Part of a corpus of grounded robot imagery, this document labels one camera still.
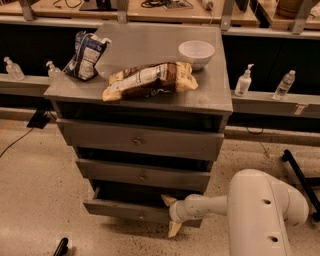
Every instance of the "floor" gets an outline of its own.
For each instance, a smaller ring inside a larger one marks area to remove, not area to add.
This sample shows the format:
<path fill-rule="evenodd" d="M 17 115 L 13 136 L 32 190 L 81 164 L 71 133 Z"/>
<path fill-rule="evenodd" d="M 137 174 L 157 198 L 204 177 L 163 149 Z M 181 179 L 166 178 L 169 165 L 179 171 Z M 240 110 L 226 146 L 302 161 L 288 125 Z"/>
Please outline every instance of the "floor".
<path fill-rule="evenodd" d="M 30 130 L 29 117 L 25 110 L 0 111 L 0 154 Z M 284 149 L 290 149 L 306 176 L 320 176 L 318 134 L 254 132 L 227 127 L 207 195 L 226 194 L 232 176 L 246 168 L 296 184 L 290 165 L 280 159 Z M 53 255 L 63 237 L 69 239 L 67 255 L 75 256 L 229 255 L 224 216 L 205 219 L 200 228 L 183 227 L 168 239 L 167 225 L 89 215 L 82 200 L 92 198 L 93 191 L 74 160 L 53 120 L 1 156 L 0 256 Z M 293 255 L 319 255 L 318 223 L 309 217 L 287 231 Z"/>

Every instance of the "white bowl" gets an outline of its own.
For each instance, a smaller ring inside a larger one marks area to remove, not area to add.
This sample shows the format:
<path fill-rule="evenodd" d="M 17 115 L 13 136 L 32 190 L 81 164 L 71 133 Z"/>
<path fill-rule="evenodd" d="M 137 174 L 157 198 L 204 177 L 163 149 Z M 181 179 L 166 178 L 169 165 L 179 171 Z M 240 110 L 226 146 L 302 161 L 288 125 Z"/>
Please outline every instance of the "white bowl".
<path fill-rule="evenodd" d="M 192 40 L 179 45 L 181 60 L 191 63 L 193 70 L 202 69 L 207 65 L 214 51 L 214 47 L 204 41 Z"/>

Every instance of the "clear plastic bottle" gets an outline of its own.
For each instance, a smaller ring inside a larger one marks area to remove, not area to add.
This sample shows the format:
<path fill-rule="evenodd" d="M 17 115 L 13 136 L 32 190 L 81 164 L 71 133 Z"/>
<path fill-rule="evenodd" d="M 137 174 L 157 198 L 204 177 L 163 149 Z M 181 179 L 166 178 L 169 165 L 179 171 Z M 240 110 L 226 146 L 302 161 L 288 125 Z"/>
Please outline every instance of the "clear plastic bottle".
<path fill-rule="evenodd" d="M 242 76 L 239 77 L 237 85 L 236 85 L 236 89 L 234 90 L 235 95 L 243 97 L 246 96 L 246 94 L 248 93 L 250 84 L 251 84 L 251 70 L 250 68 L 253 66 L 254 64 L 249 64 L 247 70 L 244 72 L 244 74 Z"/>
<path fill-rule="evenodd" d="M 287 94 L 295 80 L 296 71 L 290 70 L 289 73 L 285 74 L 281 79 L 276 91 L 273 94 L 273 99 L 282 100 L 283 97 Z"/>
<path fill-rule="evenodd" d="M 7 63 L 6 70 L 12 80 L 22 80 L 25 78 L 20 66 L 12 62 L 9 57 L 5 57 L 4 62 Z"/>
<path fill-rule="evenodd" d="M 53 65 L 53 62 L 51 60 L 47 62 L 46 66 L 49 67 L 49 70 L 48 70 L 49 82 L 52 83 L 55 79 L 57 79 L 61 75 L 61 70 L 57 68 L 55 65 Z"/>

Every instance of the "cabinet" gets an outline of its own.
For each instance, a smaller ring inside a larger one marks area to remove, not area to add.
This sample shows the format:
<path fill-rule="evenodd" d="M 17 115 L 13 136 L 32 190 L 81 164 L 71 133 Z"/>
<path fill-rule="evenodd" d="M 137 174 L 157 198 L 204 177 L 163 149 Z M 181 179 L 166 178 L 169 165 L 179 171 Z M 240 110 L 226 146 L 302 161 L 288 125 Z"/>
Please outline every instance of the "cabinet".
<path fill-rule="evenodd" d="M 106 23 L 96 32 L 112 44 L 87 82 L 63 74 L 45 92 L 76 163 L 95 191 L 91 214 L 169 223 L 161 194 L 184 199 L 203 194 L 232 113 L 221 39 L 214 27 Z M 142 64 L 177 61 L 186 40 L 204 40 L 216 51 L 193 75 L 195 91 L 103 102 L 108 76 Z M 200 221 L 187 225 L 199 226 Z"/>

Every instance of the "pump bottle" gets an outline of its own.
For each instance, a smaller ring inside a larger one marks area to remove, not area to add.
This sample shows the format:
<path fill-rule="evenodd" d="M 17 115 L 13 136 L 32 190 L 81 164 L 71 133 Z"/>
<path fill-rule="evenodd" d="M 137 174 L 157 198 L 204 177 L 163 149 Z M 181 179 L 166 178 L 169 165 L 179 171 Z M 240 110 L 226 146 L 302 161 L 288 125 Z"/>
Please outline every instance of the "pump bottle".
<path fill-rule="evenodd" d="M 55 65 L 53 65 L 53 62 L 49 60 L 46 64 L 47 67 L 49 67 L 48 70 L 48 76 L 49 76 L 49 82 L 50 84 L 61 75 L 61 70 L 57 68 Z"/>
<path fill-rule="evenodd" d="M 281 79 L 276 91 L 273 94 L 273 99 L 282 100 L 283 97 L 287 94 L 295 80 L 296 71 L 290 70 L 289 73 L 285 74 Z"/>
<path fill-rule="evenodd" d="M 254 64 L 249 64 L 247 70 L 244 72 L 244 74 L 242 76 L 239 77 L 237 85 L 236 85 L 236 89 L 234 90 L 235 95 L 239 96 L 239 97 L 243 97 L 245 95 L 247 95 L 250 84 L 251 84 L 251 70 L 250 68 L 253 66 Z"/>
<path fill-rule="evenodd" d="M 4 62 L 7 63 L 6 70 L 12 80 L 22 80 L 25 78 L 19 65 L 12 62 L 9 57 L 5 57 Z"/>

